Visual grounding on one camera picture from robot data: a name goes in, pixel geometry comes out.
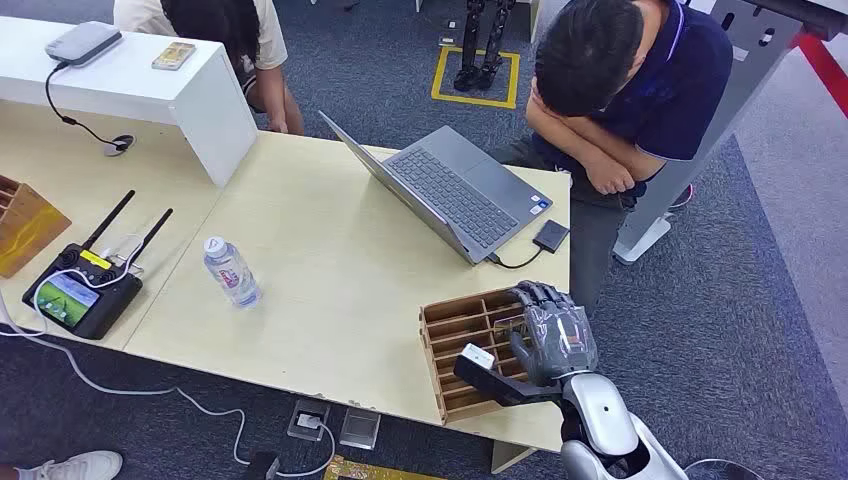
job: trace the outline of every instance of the white sneaker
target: white sneaker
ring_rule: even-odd
[[[121,471],[123,462],[119,454],[99,450],[71,457],[62,463],[50,460],[22,473],[30,473],[38,480],[112,480]]]

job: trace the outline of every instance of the shoe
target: shoe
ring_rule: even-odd
[[[692,200],[692,197],[694,197],[694,196],[695,196],[695,187],[693,187],[692,184],[690,183],[689,186],[687,186],[683,190],[683,193],[681,193],[680,196],[677,197],[677,200],[675,200],[674,203],[672,203],[671,206],[668,207],[668,209],[669,210],[678,210],[680,208],[683,208],[683,206],[686,205],[687,203],[689,203]]]
[[[476,66],[463,68],[456,74],[453,80],[453,88],[460,92],[467,92],[477,86],[477,78],[480,76],[480,69]]]
[[[112,480],[124,461],[115,452],[99,450],[71,457],[62,463],[50,460],[31,470],[21,470],[21,478],[35,480]]]

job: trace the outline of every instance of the wooden compartment divider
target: wooden compartment divider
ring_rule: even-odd
[[[502,408],[453,373],[456,359],[468,343],[495,357],[495,368],[504,376],[527,380],[527,373],[512,354],[509,338],[495,322],[524,320],[524,309],[507,289],[470,295],[421,307],[421,340],[442,423],[473,417]]]
[[[32,187],[0,175],[0,277],[11,278],[70,224]]]

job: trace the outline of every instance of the man's hand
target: man's hand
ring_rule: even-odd
[[[271,129],[272,132],[289,133],[289,126],[286,125],[285,116],[280,119],[270,120],[268,123],[268,127]]]
[[[607,157],[585,162],[583,166],[592,186],[603,195],[624,192],[635,185],[630,172],[620,163]]]

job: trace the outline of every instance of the bottle cap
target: bottle cap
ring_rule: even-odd
[[[221,257],[227,253],[227,242],[221,237],[209,237],[203,243],[203,249],[212,258]]]

